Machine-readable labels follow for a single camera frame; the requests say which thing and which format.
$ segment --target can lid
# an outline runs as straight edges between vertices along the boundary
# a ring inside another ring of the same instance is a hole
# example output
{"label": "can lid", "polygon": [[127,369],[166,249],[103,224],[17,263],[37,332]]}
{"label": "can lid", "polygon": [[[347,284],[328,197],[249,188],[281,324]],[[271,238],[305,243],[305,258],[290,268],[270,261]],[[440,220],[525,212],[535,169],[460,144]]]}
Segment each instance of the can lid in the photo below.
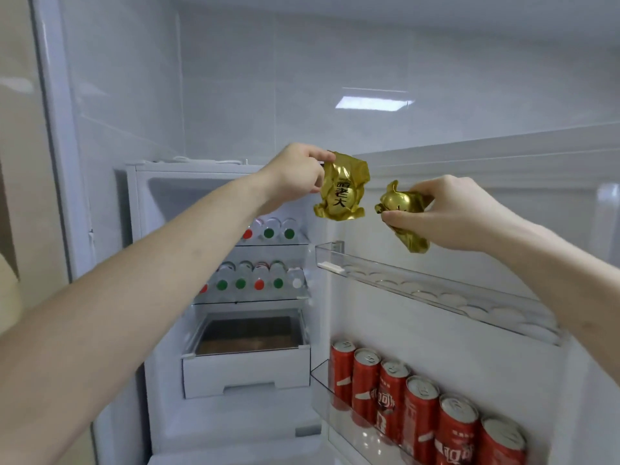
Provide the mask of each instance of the can lid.
{"label": "can lid", "polygon": [[478,419],[478,410],[469,400],[457,396],[446,394],[441,396],[441,409],[452,419],[469,424]]}
{"label": "can lid", "polygon": [[338,352],[353,352],[355,351],[355,344],[351,343],[351,341],[347,341],[346,339],[341,339],[339,341],[334,341],[332,347]]}
{"label": "can lid", "polygon": [[415,397],[423,400],[434,400],[439,396],[439,388],[429,379],[414,375],[407,379],[407,389]]}
{"label": "can lid", "polygon": [[400,361],[383,361],[381,366],[390,377],[403,378],[409,376],[409,367]]}
{"label": "can lid", "polygon": [[525,450],[525,437],[521,434],[519,426],[504,418],[486,418],[482,421],[482,427],[491,438],[510,450]]}
{"label": "can lid", "polygon": [[372,349],[362,348],[355,351],[355,360],[362,365],[372,367],[381,362],[381,357]]}

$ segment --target beige wall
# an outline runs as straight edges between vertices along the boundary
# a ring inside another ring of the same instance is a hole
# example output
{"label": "beige wall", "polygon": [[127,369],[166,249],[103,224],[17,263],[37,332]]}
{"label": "beige wall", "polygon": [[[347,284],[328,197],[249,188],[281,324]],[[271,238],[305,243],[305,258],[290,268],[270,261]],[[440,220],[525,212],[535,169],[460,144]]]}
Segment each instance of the beige wall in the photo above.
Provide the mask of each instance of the beige wall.
{"label": "beige wall", "polygon": [[[32,307],[68,277],[27,0],[0,0],[0,162],[20,292]],[[94,465],[89,431],[59,463]]]}

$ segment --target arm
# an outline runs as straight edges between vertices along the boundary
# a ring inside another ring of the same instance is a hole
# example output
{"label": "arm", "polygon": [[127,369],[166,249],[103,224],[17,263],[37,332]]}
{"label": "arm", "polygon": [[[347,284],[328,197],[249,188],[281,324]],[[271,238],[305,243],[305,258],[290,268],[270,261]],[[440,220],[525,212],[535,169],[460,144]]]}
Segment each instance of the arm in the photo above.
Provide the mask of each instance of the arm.
{"label": "arm", "polygon": [[435,198],[420,214],[381,214],[439,246],[482,251],[507,265],[555,312],[620,384],[620,270],[520,218],[469,178],[424,181],[412,188]]}
{"label": "arm", "polygon": [[293,144],[33,309],[0,338],[0,463],[55,463],[258,215],[318,192],[334,160]]}

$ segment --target gold foil package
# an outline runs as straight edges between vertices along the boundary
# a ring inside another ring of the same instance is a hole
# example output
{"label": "gold foil package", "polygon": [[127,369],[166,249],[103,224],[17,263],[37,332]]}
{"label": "gold foil package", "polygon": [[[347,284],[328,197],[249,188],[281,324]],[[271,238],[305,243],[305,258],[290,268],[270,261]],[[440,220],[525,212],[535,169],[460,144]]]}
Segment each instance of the gold foil package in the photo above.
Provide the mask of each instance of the gold foil package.
{"label": "gold foil package", "polygon": [[[423,212],[427,206],[424,197],[415,191],[399,191],[398,180],[392,181],[387,185],[387,191],[381,196],[380,204],[376,204],[375,210],[378,214],[387,210],[402,210],[405,212]],[[430,246],[426,238],[415,234],[412,231],[394,228],[390,226],[400,241],[404,243],[410,253],[425,253]]]}
{"label": "gold foil package", "polygon": [[317,217],[337,221],[364,217],[360,207],[364,184],[370,180],[368,163],[334,152],[336,161],[325,163],[325,180],[321,187],[322,202],[314,206]]}

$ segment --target left hand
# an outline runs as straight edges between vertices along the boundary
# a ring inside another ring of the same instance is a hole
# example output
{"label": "left hand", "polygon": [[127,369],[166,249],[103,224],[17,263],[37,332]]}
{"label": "left hand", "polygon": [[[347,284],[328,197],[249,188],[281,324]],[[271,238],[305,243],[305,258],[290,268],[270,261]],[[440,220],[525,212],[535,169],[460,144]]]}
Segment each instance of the left hand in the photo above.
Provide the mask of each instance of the left hand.
{"label": "left hand", "polygon": [[266,189],[267,202],[261,214],[268,214],[284,202],[321,191],[325,171],[319,161],[332,162],[336,155],[314,145],[292,143],[255,174]]}

